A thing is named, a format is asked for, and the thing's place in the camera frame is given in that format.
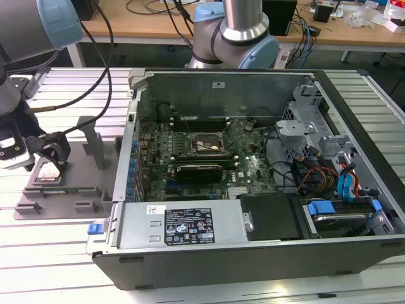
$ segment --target motherboard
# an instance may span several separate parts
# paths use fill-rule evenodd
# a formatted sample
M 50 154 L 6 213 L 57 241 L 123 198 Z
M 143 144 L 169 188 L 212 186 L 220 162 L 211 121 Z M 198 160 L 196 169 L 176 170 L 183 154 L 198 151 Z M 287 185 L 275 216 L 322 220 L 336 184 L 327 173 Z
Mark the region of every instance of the motherboard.
M 127 201 L 226 200 L 276 191 L 263 156 L 264 131 L 246 119 L 141 120 Z

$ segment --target white table leg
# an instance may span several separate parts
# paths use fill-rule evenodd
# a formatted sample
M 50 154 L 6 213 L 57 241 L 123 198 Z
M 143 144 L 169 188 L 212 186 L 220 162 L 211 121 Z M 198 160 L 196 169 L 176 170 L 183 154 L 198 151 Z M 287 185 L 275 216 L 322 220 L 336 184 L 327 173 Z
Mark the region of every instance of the white table leg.
M 280 43 L 274 68 L 283 70 L 293 49 L 294 43 Z
M 86 64 L 83 59 L 82 50 L 80 49 L 79 43 L 72 44 L 67 47 L 70 59 L 73 63 L 74 68 L 85 68 Z
M 346 61 L 349 59 L 351 54 L 352 54 L 352 51 L 344 51 L 340 61 L 343 63 L 346 63 Z

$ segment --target sticker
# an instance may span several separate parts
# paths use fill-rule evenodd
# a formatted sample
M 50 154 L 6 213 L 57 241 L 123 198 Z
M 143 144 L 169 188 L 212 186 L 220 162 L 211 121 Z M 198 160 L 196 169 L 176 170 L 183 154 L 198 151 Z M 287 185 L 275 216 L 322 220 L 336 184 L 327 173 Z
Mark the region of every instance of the sticker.
M 165 243 L 168 246 L 215 243 L 211 208 L 165 210 Z
M 147 206 L 146 214 L 165 214 L 166 205 Z
M 213 89 L 224 89 L 225 83 L 224 82 L 213 82 Z

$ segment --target black cable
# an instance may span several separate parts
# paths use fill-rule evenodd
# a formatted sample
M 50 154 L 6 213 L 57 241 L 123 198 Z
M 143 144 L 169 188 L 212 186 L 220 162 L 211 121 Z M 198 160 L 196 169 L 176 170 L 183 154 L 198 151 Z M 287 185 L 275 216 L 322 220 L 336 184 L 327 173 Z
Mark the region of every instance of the black cable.
M 403 75 L 403 76 L 401 77 L 401 79 L 398 80 L 398 82 L 397 82 L 397 84 L 394 86 L 394 88 L 392 88 L 391 93 L 390 93 L 390 96 L 393 95 L 393 93 L 395 92 L 395 90 L 398 88 L 399 84 L 400 84 L 404 79 L 405 79 L 405 75 Z
M 162 13 L 166 13 L 166 12 L 168 11 L 167 9 L 165 9 L 165 10 L 163 10 L 163 11 L 156 11 L 156 12 L 151 12 L 151 13 L 143 13 L 143 12 L 140 12 L 140 11 L 134 11 L 134 10 L 132 10 L 132 9 L 129 8 L 129 5 L 130 5 L 133 1 L 134 1 L 134 0 L 129 0 L 128 3 L 127 3 L 127 5 L 126 5 L 125 7 L 127 8 L 127 11 L 130 11 L 131 13 L 136 14 L 136 15 L 159 15 L 159 14 L 162 14 Z M 192 4 L 192 3 L 196 3 L 196 2 L 198 2 L 198 1 L 199 1 L 199 0 L 195 0 L 195 1 L 193 1 L 193 2 L 189 2 L 189 3 L 186 3 L 186 4 L 184 4 L 184 5 L 189 5 L 189 4 Z M 153 2 L 158 2 L 158 0 L 152 1 L 152 2 L 148 3 L 147 5 L 149 5 L 149 4 L 153 3 Z M 172 11 L 172 10 L 175 10 L 175 9 L 176 9 L 176 7 L 170 8 L 169 10 Z
M 150 4 L 159 2 L 159 0 L 152 0 L 152 1 L 149 1 L 148 3 L 145 3 L 145 1 L 146 1 L 146 0 L 143 0 L 143 1 L 142 1 L 142 6 L 143 6 L 147 11 L 150 11 L 151 13 L 159 13 L 160 15 L 169 15 L 169 13 L 168 13 L 166 10 L 164 10 L 164 11 L 158 11 L 158 10 L 156 10 L 156 9 L 153 9 L 153 8 L 150 8 L 150 7 L 149 7 Z M 176 15 L 176 16 L 180 16 L 180 13 L 173 12 L 173 14 Z
M 292 175 L 292 172 L 291 171 L 287 171 L 286 173 L 284 173 L 284 176 L 283 176 L 283 189 L 281 189 L 281 193 L 283 193 L 284 192 L 284 190 L 285 190 L 285 187 L 286 187 L 286 185 L 285 185 L 285 182 L 286 182 L 286 178 L 285 178 L 285 176 L 287 175 L 287 174 L 291 174 Z
M 188 39 L 187 39 L 182 33 L 180 33 L 180 31 L 178 30 L 177 25 L 176 25 L 176 23 L 175 23 L 175 20 L 173 19 L 173 16 L 171 15 L 171 11 L 170 11 L 170 9 L 169 9 L 169 6 L 168 6 L 168 4 L 167 4 L 167 1 L 166 1 L 166 0 L 163 0 L 163 2 L 165 3 L 166 10 L 167 10 L 167 12 L 169 13 L 170 20 L 171 20 L 173 26 L 175 27 L 175 30 L 176 30 L 177 34 L 180 36 L 180 38 L 181 38 L 190 48 L 192 48 L 192 44 L 191 44 L 190 40 L 188 40 Z
M 192 32 L 192 30 L 191 30 L 191 28 L 190 28 L 190 25 L 189 25 L 189 23 L 188 23 L 188 21 L 187 21 L 187 19 L 186 19 L 184 16 L 183 16 L 183 19 L 184 19 L 185 26 L 188 28 L 188 30 L 189 30 L 189 32 L 190 32 L 191 37 L 194 37 L 194 33 Z
M 252 113 L 254 113 L 254 112 L 255 112 L 256 110 L 258 110 L 258 109 L 264 109 L 264 110 L 266 110 L 271 116 L 275 116 L 275 115 L 273 114 L 273 112 L 269 110 L 269 108 L 267 108 L 267 107 L 265 107 L 265 106 L 258 106 L 258 107 L 256 107 L 256 108 L 254 108 L 253 110 L 247 112 L 246 118 L 249 119 L 249 118 L 251 117 Z
M 113 95 L 113 81 L 111 79 L 111 73 L 109 71 L 109 64 L 111 63 L 113 50 L 114 50 L 113 29 L 111 28 L 111 24 L 109 23 L 109 21 L 107 19 L 107 16 L 104 14 L 104 12 L 100 8 L 100 6 L 97 4 L 97 2 L 95 0 L 90 0 L 90 1 L 96 7 L 96 9 L 99 11 L 100 15 L 102 16 L 102 18 L 106 22 L 108 32 L 109 32 L 109 38 L 110 38 L 109 60 L 106 63 L 105 60 L 104 60 L 103 55 L 101 54 L 101 52 L 100 52 L 100 50 L 99 50 L 99 48 L 97 46 L 97 42 L 94 40 L 93 36 L 90 34 L 90 32 L 87 30 L 87 28 L 82 23 L 82 28 L 84 29 L 85 33 L 89 36 L 91 42 L 93 43 L 97 53 L 99 54 L 101 60 L 103 61 L 104 65 L 106 66 L 106 69 L 107 69 L 107 77 L 108 77 L 108 97 L 107 97 L 107 102 L 106 102 L 106 105 L 104 106 L 103 110 L 96 117 L 93 117 L 92 119 L 89 119 L 88 121 L 83 122 L 83 123 L 81 123 L 79 125 L 76 125 L 76 126 L 70 128 L 70 129 L 67 129 L 67 130 L 63 131 L 63 132 L 56 133 L 54 136 L 51 136 L 51 138 L 48 140 L 49 142 L 52 142 L 52 141 L 54 141 L 54 140 L 56 140 L 56 139 L 58 139 L 58 138 L 60 138 L 62 136 L 67 135 L 68 133 L 71 133 L 73 131 L 81 129 L 82 127 L 85 127 L 86 125 L 92 124 L 93 122 L 97 121 L 99 118 L 101 118 L 107 112 L 107 109 L 108 109 L 109 104 L 111 102 L 111 97 Z
M 290 63 L 291 65 L 294 63 L 294 61 L 298 58 L 300 58 L 302 56 L 302 53 L 304 52 L 304 48 L 301 49 L 302 44 L 306 45 L 306 41 L 308 39 L 307 33 L 306 33 L 306 28 L 305 28 L 305 20 L 300 16 L 298 9 L 296 8 L 296 14 L 294 14 L 294 16 L 298 17 L 298 21 L 293 20 L 292 23 L 298 24 L 301 27 L 302 30 L 302 36 L 301 36 L 301 41 L 298 45 L 298 47 L 294 50 L 294 52 L 292 53 L 292 56 L 290 58 L 290 60 L 287 62 L 287 64 L 285 66 L 288 66 Z
M 183 7 L 182 0 L 178 0 L 178 4 L 180 5 L 179 13 L 183 16 L 185 26 L 186 26 L 187 29 L 189 30 L 191 37 L 194 37 L 194 33 L 192 32 L 192 30 L 191 30 L 191 28 L 190 28 L 189 21 L 190 21 L 192 24 L 194 24 L 194 22 L 190 19 L 190 15 L 188 14 L 187 10 Z
M 17 74 L 17 73 L 28 73 L 35 70 L 39 70 L 40 68 L 44 68 L 50 65 L 55 59 L 59 56 L 59 51 L 55 51 L 53 55 L 45 62 L 41 63 L 40 65 L 30 66 L 28 68 L 18 68 L 16 70 L 7 70 L 7 74 Z
M 108 31 L 110 34 L 110 43 L 112 43 L 112 45 L 110 45 L 110 52 L 109 52 L 109 58 L 107 61 L 107 64 L 105 64 L 105 69 L 103 70 L 103 72 L 101 73 L 100 77 L 97 79 L 97 81 L 91 86 L 90 89 L 88 89 L 86 92 L 84 92 L 81 96 L 79 96 L 78 98 L 75 98 L 72 101 L 69 101 L 68 103 L 64 103 L 64 104 L 60 104 L 58 106 L 45 106 L 43 108 L 31 108 L 27 111 L 27 113 L 32 114 L 32 113 L 41 113 L 41 112 L 49 112 L 49 111 L 54 111 L 54 110 L 58 110 L 58 109 L 63 109 L 66 108 L 68 106 L 72 106 L 76 103 L 78 103 L 79 101 L 83 100 L 84 98 L 86 98 L 90 93 L 92 93 L 96 87 L 103 81 L 103 79 L 105 78 L 107 72 L 109 71 L 109 68 L 111 66 L 111 62 L 113 59 L 113 48 L 114 48 L 114 34 L 113 34 L 113 29 L 111 28 L 111 24 L 109 23 L 107 16 L 104 14 L 104 12 L 102 11 L 102 9 L 98 6 L 96 6 L 97 10 L 100 12 L 100 15 L 102 16 L 102 18 L 104 19 L 104 21 L 107 24 L 108 27 Z

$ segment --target open computer chassis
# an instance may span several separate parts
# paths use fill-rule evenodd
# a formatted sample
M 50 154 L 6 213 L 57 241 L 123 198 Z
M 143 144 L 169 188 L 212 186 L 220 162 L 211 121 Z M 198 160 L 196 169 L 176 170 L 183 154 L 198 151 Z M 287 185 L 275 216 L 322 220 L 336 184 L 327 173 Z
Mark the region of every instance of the open computer chassis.
M 324 72 L 133 69 L 130 84 L 92 255 L 120 289 L 353 274 L 405 250 L 405 186 Z

